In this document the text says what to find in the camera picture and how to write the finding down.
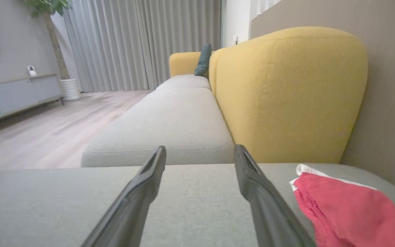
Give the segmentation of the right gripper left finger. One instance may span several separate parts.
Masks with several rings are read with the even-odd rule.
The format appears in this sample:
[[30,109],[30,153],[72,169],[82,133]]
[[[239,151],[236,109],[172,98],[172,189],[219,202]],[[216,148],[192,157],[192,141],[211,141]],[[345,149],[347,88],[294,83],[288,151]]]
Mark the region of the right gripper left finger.
[[158,147],[83,242],[83,247],[138,247],[150,204],[160,189],[166,149]]

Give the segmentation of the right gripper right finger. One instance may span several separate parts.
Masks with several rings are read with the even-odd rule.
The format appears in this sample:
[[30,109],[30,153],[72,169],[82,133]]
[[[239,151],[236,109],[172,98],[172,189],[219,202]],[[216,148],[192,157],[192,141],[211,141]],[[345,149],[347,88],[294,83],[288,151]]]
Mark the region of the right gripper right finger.
[[251,207],[260,247],[315,247],[316,243],[246,147],[235,146],[240,193]]

